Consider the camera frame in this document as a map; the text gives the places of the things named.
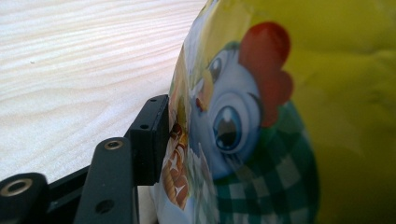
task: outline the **yellow plastic bag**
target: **yellow plastic bag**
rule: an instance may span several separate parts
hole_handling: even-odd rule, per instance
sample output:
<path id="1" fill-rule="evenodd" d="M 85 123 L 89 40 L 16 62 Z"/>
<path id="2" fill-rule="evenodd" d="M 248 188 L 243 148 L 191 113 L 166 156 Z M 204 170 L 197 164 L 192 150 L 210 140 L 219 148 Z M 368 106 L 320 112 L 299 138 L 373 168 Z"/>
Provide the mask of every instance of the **yellow plastic bag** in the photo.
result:
<path id="1" fill-rule="evenodd" d="M 396 1 L 209 1 L 170 97 L 161 223 L 396 221 Z"/>

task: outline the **cartoon illustration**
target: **cartoon illustration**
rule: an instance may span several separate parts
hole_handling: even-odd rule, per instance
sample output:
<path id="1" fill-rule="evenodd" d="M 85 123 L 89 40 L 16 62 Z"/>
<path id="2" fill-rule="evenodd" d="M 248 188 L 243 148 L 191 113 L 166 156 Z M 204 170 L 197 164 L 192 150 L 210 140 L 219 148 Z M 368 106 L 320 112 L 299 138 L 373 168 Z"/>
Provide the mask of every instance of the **cartoon illustration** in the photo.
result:
<path id="1" fill-rule="evenodd" d="M 203 151 L 221 223 L 310 223 L 318 177 L 304 125 L 282 70 L 287 32 L 274 22 L 229 43 L 190 92 L 189 146 Z"/>

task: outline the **white wood surface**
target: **white wood surface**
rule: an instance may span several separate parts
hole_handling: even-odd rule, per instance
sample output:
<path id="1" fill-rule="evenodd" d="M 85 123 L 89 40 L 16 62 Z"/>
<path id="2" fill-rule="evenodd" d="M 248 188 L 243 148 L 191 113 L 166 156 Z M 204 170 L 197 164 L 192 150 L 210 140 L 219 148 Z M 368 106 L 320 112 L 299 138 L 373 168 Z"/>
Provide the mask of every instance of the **white wood surface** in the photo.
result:
<path id="1" fill-rule="evenodd" d="M 1 1 L 0 179 L 53 182 L 123 136 L 148 98 L 168 92 L 204 3 Z"/>

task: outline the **chicken eye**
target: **chicken eye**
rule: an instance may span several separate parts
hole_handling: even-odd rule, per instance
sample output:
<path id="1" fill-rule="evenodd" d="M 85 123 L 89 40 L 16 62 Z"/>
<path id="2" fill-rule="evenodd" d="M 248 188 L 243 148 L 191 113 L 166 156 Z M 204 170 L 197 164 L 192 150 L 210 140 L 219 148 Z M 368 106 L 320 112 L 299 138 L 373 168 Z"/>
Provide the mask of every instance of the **chicken eye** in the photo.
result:
<path id="1" fill-rule="evenodd" d="M 221 73 L 221 59 L 216 58 L 209 66 L 209 71 L 210 74 L 212 75 L 213 82 L 216 82 L 216 80 L 219 78 L 219 75 Z"/>
<path id="2" fill-rule="evenodd" d="M 218 148 L 231 152 L 241 140 L 241 119 L 235 109 L 230 106 L 223 107 L 217 114 L 213 132 Z"/>

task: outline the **black metal bracket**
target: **black metal bracket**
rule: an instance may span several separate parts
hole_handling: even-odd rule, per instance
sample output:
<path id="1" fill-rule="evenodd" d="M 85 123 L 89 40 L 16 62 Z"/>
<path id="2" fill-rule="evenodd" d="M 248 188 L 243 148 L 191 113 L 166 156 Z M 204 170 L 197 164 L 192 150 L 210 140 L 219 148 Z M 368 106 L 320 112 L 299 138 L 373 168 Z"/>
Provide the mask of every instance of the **black metal bracket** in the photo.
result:
<path id="1" fill-rule="evenodd" d="M 168 96 L 161 95 L 124 137 L 96 147 L 91 166 L 49 185 L 37 173 L 1 181 L 0 224 L 139 223 L 137 186 L 159 181 L 168 139 Z"/>

